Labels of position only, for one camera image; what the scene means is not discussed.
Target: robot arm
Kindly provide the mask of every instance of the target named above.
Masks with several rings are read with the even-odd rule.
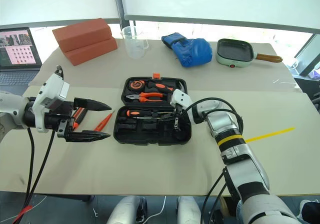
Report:
[[[58,66],[57,71],[43,83],[37,97],[0,92],[0,142],[10,130],[27,128],[36,128],[40,133],[54,130],[67,142],[93,142],[109,137],[109,134],[93,130],[73,132],[72,112],[76,108],[91,111],[111,108],[99,101],[77,97],[73,101],[65,101],[68,89],[69,84],[63,80],[62,69]]]
[[[192,104],[191,98],[176,89],[170,104],[177,110],[186,110]],[[192,124],[207,121],[215,139],[223,163],[223,175],[231,196],[241,199],[243,222],[245,224],[299,224],[294,214],[276,195],[269,193],[268,176],[250,146],[246,144],[239,127],[226,111],[224,103],[206,100],[187,111]]]

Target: pan handle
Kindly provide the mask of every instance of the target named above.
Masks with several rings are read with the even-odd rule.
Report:
[[[255,59],[268,61],[268,62],[272,62],[272,63],[280,63],[280,62],[282,62],[281,56],[278,56],[278,55],[265,55],[265,54],[258,53],[256,55]]]

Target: floor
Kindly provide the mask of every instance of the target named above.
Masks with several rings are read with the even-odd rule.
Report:
[[[0,191],[0,224],[12,223],[14,218],[7,218],[17,215],[23,204],[25,195],[19,192]],[[31,200],[31,205],[35,206],[43,200],[38,206],[26,213],[20,222],[21,224],[105,224],[123,196],[97,195],[89,202],[79,200],[45,196],[35,194]],[[166,198],[165,208],[161,215],[151,218],[148,224],[176,224],[176,196]],[[320,200],[320,196],[285,196],[282,200],[287,204],[291,211],[297,215],[299,212],[300,201]],[[148,215],[153,215],[161,210],[163,205],[163,196],[146,196]],[[196,202],[201,207],[204,197],[195,197]],[[213,205],[215,198],[212,197],[207,203],[206,212]],[[208,215],[205,215],[204,221],[208,221]],[[228,217],[224,220],[225,224],[236,224],[235,217]]]

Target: beige table surface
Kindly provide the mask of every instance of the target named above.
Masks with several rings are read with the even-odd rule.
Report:
[[[34,96],[39,86],[30,86]],[[122,88],[71,87],[73,97],[91,98],[123,106]],[[264,166],[270,190],[276,195],[320,193],[320,115],[304,93],[250,91],[190,91],[193,101],[224,98],[243,116],[245,139],[295,127],[295,130],[250,142]],[[110,111],[89,111],[79,131],[93,130]],[[114,115],[104,131],[113,133]],[[34,175],[38,173],[50,132],[37,133]],[[0,145],[0,190],[25,192],[30,163],[26,130],[13,130]],[[120,144],[111,136],[92,143],[65,142],[55,137],[37,193],[104,195],[205,195],[224,167],[220,151],[206,123],[192,126],[185,145],[135,146]],[[217,195],[221,184],[213,192]]]
[[[230,68],[217,63],[216,42],[210,42],[213,49],[212,61],[191,68],[182,67],[173,51],[160,40],[149,40],[149,50],[141,59],[128,57],[124,42],[117,39],[118,49],[78,66],[73,66],[56,49],[44,62],[39,74],[30,86],[41,86],[61,65],[65,81],[73,87],[123,88],[129,77],[151,77],[154,72],[162,77],[182,78],[188,90],[200,91],[270,91],[291,92],[295,80],[283,63],[254,60],[249,67]],[[253,43],[253,50],[262,54],[275,55],[270,44]]]

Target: orange pliers handle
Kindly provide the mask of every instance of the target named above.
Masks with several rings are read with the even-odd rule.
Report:
[[[147,98],[156,97],[156,98],[163,98],[164,95],[160,92],[141,92],[139,94],[139,102],[163,102],[163,100],[151,100]]]

